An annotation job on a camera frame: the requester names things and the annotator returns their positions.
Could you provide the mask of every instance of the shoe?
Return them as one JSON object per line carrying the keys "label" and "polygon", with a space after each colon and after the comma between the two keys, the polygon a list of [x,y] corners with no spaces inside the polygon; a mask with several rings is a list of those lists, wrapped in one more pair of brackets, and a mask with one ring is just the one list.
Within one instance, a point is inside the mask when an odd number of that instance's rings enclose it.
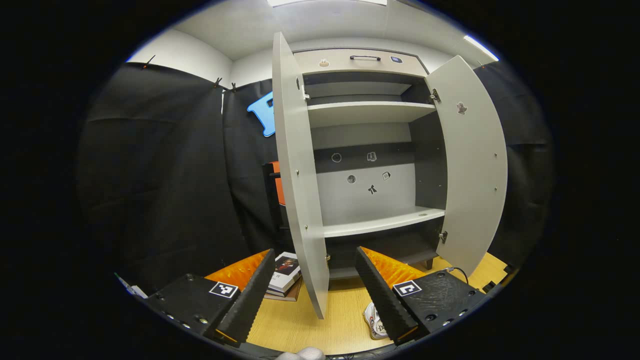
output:
{"label": "shoe", "polygon": [[378,311],[373,303],[370,303],[369,306],[367,306],[363,315],[364,320],[369,324],[369,328],[371,329],[370,335],[373,340],[380,340],[388,337],[385,326],[382,325],[380,316],[378,316]]}

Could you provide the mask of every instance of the cabinet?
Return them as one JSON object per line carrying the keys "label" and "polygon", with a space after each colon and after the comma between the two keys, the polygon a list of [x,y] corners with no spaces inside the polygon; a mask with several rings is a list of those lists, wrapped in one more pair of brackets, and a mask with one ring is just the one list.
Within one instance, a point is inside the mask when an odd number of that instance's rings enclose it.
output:
{"label": "cabinet", "polygon": [[417,247],[416,261],[420,245],[403,229],[439,219],[446,237],[431,253],[476,269],[502,214],[507,159],[493,103],[460,56],[428,74],[391,51],[294,54],[276,33],[273,109],[289,227],[319,318],[344,270],[330,271],[329,241],[400,231],[382,241]]}

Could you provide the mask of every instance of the black cable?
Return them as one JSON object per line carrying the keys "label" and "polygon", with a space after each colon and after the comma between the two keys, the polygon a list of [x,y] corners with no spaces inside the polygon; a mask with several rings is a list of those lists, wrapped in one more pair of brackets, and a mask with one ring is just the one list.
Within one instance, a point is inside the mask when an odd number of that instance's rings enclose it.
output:
{"label": "black cable", "polygon": [[465,273],[465,271],[464,271],[464,270],[462,270],[461,268],[456,268],[456,267],[454,267],[453,269],[454,269],[454,270],[455,270],[455,269],[460,270],[460,272],[462,273],[462,275],[464,275],[464,276],[465,276],[465,280],[467,280],[467,285],[469,285],[469,278],[467,277],[467,274]]}

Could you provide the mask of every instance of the stack of books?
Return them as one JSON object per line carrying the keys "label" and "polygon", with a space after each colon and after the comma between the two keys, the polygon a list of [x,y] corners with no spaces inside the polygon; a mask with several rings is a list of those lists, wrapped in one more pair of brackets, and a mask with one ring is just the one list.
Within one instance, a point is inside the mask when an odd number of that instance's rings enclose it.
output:
{"label": "stack of books", "polygon": [[264,297],[266,299],[297,301],[300,285],[298,257],[291,252],[283,252],[276,258],[275,270]]}

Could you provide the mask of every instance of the open cabinet door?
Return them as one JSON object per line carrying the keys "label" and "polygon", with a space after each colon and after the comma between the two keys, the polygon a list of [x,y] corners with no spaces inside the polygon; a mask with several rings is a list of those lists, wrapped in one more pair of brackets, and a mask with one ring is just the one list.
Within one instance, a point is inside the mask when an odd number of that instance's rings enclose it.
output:
{"label": "open cabinet door", "polygon": [[329,268],[302,73],[281,33],[273,38],[273,113],[291,237],[318,318],[326,313]]}
{"label": "open cabinet door", "polygon": [[447,151],[447,205],[436,252],[471,274],[498,228],[507,190],[507,153],[493,102],[460,56],[427,76]]}

